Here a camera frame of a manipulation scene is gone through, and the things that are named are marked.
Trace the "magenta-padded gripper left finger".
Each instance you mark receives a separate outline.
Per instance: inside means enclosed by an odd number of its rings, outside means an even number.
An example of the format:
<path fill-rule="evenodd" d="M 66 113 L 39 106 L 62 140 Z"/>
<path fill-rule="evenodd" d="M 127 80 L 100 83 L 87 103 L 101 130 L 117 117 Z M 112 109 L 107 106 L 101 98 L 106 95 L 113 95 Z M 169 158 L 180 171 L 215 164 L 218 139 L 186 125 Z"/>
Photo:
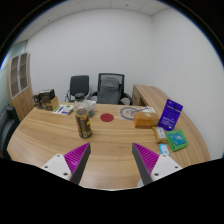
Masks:
<path fill-rule="evenodd" d="M 54 155 L 42 166 L 42 169 L 78 185 L 81 181 L 90 153 L 90 144 L 86 143 L 65 155 Z"/>

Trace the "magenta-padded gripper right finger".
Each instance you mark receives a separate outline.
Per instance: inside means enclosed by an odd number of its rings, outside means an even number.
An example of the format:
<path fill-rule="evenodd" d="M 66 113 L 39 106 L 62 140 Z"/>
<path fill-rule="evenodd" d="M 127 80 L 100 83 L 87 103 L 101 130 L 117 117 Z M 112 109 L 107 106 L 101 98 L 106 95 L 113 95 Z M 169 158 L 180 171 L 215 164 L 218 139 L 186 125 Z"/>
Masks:
<path fill-rule="evenodd" d="M 139 186 L 146 186 L 182 169 L 169 155 L 158 155 L 137 143 L 132 144 L 132 154 L 141 176 Z"/>

